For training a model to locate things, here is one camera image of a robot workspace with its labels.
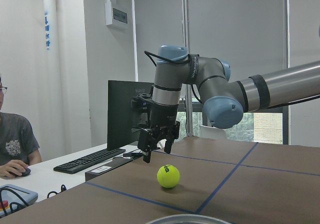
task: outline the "eyeglasses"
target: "eyeglasses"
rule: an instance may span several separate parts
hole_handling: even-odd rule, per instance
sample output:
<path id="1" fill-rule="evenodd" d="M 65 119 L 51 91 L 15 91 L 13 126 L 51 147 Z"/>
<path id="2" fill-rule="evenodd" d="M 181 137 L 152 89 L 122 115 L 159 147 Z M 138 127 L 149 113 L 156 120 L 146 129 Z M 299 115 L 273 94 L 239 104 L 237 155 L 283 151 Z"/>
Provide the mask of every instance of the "eyeglasses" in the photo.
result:
<path id="1" fill-rule="evenodd" d="M 6 92 L 7 92 L 7 87 L 1 87 L 0 88 L 0 93 L 3 93 L 3 94 L 5 94 Z"/>

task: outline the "gray t-shirt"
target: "gray t-shirt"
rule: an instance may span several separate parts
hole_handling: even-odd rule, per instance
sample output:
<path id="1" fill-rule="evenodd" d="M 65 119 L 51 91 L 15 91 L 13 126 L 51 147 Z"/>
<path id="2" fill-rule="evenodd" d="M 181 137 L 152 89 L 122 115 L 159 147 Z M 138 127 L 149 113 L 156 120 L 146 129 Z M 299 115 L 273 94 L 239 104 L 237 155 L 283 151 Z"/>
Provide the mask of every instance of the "gray t-shirt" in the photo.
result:
<path id="1" fill-rule="evenodd" d="M 39 148 L 27 118 L 0 113 L 0 165 L 17 159 L 29 164 L 28 155 Z"/>

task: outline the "wall-mounted box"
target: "wall-mounted box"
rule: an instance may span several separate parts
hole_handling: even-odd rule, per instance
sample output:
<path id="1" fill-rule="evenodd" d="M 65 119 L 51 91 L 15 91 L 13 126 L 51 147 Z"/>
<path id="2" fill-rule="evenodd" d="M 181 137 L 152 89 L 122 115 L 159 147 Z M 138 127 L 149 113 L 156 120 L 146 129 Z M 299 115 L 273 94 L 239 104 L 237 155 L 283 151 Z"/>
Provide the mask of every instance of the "wall-mounted box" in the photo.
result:
<path id="1" fill-rule="evenodd" d="M 125 8 L 117 4 L 106 2 L 105 6 L 105 24 L 106 26 L 126 29 L 128 28 L 128 12 Z"/>

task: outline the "black monitor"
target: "black monitor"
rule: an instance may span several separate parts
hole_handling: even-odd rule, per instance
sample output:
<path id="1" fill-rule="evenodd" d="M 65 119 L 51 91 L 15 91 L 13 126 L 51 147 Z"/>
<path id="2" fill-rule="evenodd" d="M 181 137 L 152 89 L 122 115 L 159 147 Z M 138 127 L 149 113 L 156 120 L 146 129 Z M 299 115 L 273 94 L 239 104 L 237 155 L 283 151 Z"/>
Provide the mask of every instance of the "black monitor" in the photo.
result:
<path id="1" fill-rule="evenodd" d="M 111 151 L 125 145 L 137 145 L 140 129 L 148 124 L 148 115 L 132 108 L 132 98 L 150 93 L 153 83 L 108 80 L 108 117 L 106 148 Z"/>

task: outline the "blue joint cap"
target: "blue joint cap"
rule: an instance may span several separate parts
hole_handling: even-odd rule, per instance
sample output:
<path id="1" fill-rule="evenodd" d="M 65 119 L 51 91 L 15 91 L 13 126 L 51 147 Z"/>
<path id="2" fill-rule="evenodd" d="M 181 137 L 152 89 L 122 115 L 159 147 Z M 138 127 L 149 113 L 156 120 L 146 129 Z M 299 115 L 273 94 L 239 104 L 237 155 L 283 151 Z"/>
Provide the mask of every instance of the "blue joint cap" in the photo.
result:
<path id="1" fill-rule="evenodd" d="M 227 81 L 229 81 L 230 76 L 231 76 L 231 70 L 230 70 L 230 64 L 225 61 L 225 60 L 220 60 L 219 61 L 222 63 L 223 69 L 224 69 L 224 75 L 227 78 Z"/>
<path id="2" fill-rule="evenodd" d="M 161 45 L 158 55 L 173 61 L 177 61 L 188 56 L 188 48 L 174 45 Z M 158 58 L 157 63 L 167 63 L 167 61 Z"/>
<path id="3" fill-rule="evenodd" d="M 234 98 L 227 96 L 212 97 L 204 103 L 203 108 L 211 125 L 221 129 L 238 124 L 244 115 L 242 105 Z"/>

